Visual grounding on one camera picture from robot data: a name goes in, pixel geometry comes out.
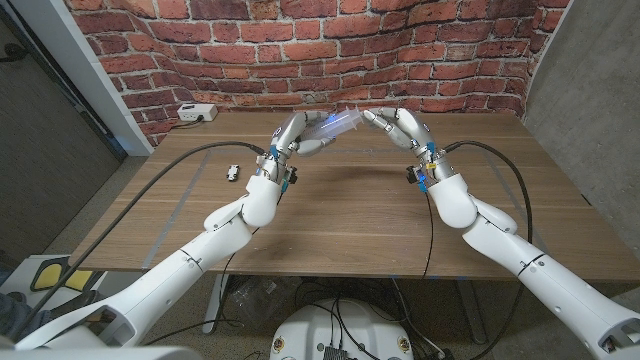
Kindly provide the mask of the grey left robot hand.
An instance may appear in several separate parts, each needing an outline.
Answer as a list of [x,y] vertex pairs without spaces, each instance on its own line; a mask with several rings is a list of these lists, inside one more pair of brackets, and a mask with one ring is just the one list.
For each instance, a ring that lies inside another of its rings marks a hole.
[[312,128],[327,120],[329,114],[324,111],[304,111],[292,113],[274,132],[269,151],[257,159],[257,176],[263,176],[280,184],[284,176],[287,161],[293,153],[300,157],[310,157],[323,148],[334,143],[336,139],[322,138],[302,140],[301,135],[307,128]]

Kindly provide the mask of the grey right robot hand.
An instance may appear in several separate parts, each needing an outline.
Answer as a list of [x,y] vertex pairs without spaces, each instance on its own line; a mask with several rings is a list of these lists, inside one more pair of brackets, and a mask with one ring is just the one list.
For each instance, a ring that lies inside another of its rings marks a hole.
[[398,147],[409,150],[420,167],[436,182],[455,175],[445,152],[438,150],[430,130],[417,116],[405,108],[377,107],[361,112],[364,122],[382,129]]

